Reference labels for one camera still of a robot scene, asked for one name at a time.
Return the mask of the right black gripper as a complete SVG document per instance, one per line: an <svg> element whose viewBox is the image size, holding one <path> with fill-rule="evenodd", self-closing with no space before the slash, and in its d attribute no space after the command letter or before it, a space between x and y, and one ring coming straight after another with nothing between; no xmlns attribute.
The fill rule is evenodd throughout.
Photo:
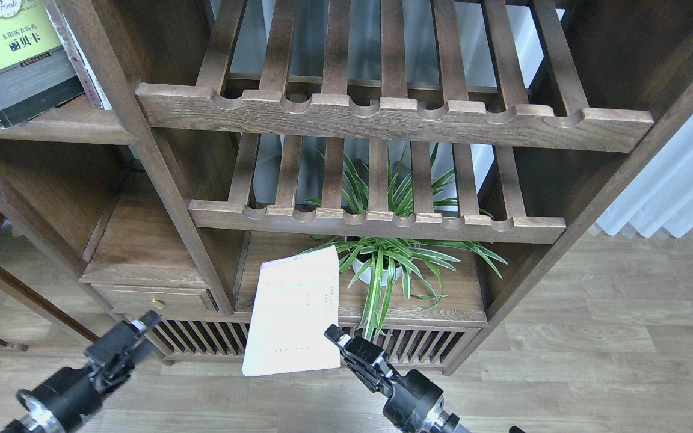
<svg viewBox="0 0 693 433"><path fill-rule="evenodd" d="M336 324L324 331L329 342L340 350L338 341L351 337ZM443 411L443 390L416 369L402 376L387 361L382 348L362 337L353 338L344 361L371 392L387 397L383 414L401 431L445 431L446 412Z"/></svg>

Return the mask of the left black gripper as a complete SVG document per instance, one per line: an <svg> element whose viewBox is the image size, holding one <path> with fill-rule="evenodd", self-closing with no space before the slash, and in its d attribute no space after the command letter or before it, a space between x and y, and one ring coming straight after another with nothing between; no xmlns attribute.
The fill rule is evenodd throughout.
<svg viewBox="0 0 693 433"><path fill-rule="evenodd" d="M27 414L16 421L16 430L79 430L155 350L145 334L161 321L154 310L132 322L120 321L85 350L90 360L85 367L63 367L34 390L17 391Z"/></svg>

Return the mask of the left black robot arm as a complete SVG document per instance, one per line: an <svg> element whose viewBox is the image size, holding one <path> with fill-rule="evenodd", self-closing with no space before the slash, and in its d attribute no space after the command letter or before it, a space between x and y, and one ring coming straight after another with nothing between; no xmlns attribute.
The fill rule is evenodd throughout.
<svg viewBox="0 0 693 433"><path fill-rule="evenodd" d="M145 333L162 321L154 310L132 322L119 321L84 352L82 368L63 367L31 391L17 391L27 411L3 432L75 432L96 414L108 396L131 378L155 348Z"/></svg>

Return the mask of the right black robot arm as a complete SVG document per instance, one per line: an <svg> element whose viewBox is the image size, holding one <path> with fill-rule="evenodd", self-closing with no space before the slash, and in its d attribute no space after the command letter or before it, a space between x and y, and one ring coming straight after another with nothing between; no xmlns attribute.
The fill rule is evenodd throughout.
<svg viewBox="0 0 693 433"><path fill-rule="evenodd" d="M416 369L402 376L386 352L363 337L350 337L331 324L325 337L339 347L344 361L371 392L387 397L383 414L402 432L467 432L459 417L443 410L443 391Z"/></svg>

